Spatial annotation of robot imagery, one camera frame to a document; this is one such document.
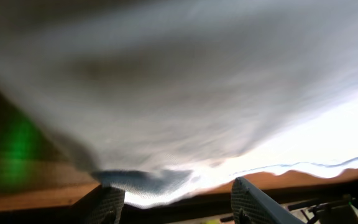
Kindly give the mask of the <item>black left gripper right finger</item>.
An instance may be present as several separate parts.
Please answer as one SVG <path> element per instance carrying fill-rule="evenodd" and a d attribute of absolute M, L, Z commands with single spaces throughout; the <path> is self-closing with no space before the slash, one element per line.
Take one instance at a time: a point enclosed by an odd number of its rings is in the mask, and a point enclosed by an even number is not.
<path fill-rule="evenodd" d="M 235 224 L 304 224 L 243 177 L 232 185 L 231 208 Z"/>

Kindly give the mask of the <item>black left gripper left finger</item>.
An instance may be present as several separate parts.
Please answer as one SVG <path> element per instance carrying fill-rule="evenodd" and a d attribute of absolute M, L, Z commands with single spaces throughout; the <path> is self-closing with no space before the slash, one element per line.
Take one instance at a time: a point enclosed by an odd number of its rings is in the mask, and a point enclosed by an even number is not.
<path fill-rule="evenodd" d="M 97 186 L 73 204 L 73 223 L 119 224 L 125 191 Z"/>

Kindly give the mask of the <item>light blue printed t-shirt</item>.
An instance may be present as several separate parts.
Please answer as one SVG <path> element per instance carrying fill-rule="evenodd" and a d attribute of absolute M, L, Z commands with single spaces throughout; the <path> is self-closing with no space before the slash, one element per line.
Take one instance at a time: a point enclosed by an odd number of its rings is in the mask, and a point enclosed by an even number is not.
<path fill-rule="evenodd" d="M 140 208 L 358 168 L 358 0 L 0 1 L 0 92 Z"/>

